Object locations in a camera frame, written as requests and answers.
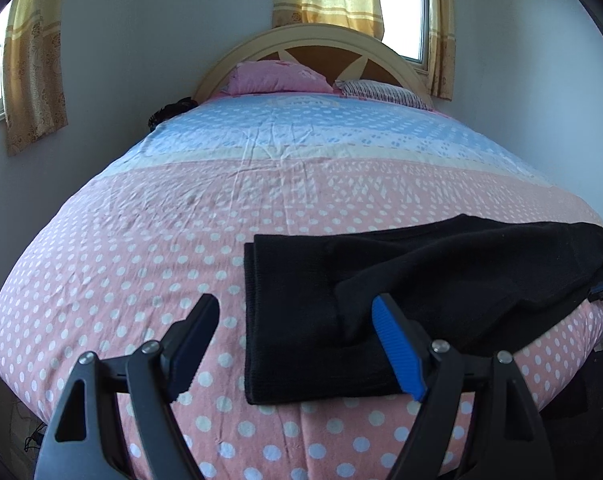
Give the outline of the cream wooden headboard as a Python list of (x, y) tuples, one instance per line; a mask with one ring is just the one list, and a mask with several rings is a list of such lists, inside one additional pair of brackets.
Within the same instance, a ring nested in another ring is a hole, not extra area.
[(239, 44), (202, 77), (193, 99), (210, 99), (228, 82), (236, 64), (245, 61), (298, 62), (336, 80), (368, 79), (411, 90), (427, 105), (433, 104), (421, 74), (379, 40), (341, 26), (296, 24), (262, 32)]

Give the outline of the back window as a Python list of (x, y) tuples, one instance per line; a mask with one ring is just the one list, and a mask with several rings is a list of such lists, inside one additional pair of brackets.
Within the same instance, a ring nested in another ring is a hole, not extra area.
[(427, 62), (429, 0), (381, 0), (383, 43), (405, 60), (424, 67)]

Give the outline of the pink pillow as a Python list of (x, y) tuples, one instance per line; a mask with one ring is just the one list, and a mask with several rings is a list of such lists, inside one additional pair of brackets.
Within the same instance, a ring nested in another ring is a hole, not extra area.
[(255, 93), (332, 93), (333, 87), (315, 70), (281, 60), (238, 63), (228, 76), (225, 92), (230, 96)]

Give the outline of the polka dot bed sheet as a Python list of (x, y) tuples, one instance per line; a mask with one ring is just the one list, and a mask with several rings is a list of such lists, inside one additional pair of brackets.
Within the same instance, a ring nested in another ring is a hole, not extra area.
[(0, 291), (0, 377), (49, 419), (85, 351), (121, 356), (210, 292), (221, 318), (173, 411), (213, 479), (382, 479), (408, 396), (258, 408), (244, 394), (243, 246), (457, 214), (597, 222), (581, 198), (456, 120), (314, 93), (218, 98), (159, 126), (67, 200)]

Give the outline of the yellow right curtain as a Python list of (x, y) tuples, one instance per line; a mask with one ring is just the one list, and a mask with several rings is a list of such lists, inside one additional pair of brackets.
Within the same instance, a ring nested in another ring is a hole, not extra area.
[(455, 55), (455, 0), (429, 0), (427, 84), (431, 96), (453, 99)]

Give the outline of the yellow left curtain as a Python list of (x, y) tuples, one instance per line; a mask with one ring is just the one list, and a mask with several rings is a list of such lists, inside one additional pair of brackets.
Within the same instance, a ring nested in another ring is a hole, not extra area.
[(62, 0), (12, 0), (2, 73), (10, 156), (68, 125), (60, 50)]

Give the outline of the striped pillow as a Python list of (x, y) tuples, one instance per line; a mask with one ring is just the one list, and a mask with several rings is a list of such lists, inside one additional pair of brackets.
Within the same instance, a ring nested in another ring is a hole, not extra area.
[(336, 80), (334, 88), (343, 96), (393, 103), (418, 110), (431, 110), (431, 106), (410, 89), (375, 80)]

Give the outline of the black clothing beside bed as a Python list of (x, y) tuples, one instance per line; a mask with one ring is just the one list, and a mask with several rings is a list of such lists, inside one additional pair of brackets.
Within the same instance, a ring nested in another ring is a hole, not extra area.
[(160, 124), (163, 122), (167, 122), (167, 120), (189, 112), (190, 110), (194, 110), (194, 108), (198, 107), (198, 103), (192, 99), (190, 96), (183, 98), (179, 101), (170, 103), (161, 107), (160, 110), (157, 110), (152, 116), (149, 117), (147, 122), (148, 130), (154, 131)]

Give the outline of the black pants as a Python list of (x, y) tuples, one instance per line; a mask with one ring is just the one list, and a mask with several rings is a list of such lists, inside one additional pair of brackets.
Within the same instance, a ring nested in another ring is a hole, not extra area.
[(375, 232), (258, 234), (244, 268), (250, 404), (387, 396), (400, 388), (374, 330), (377, 296), (460, 352), (518, 351), (603, 281), (603, 228), (460, 214)]

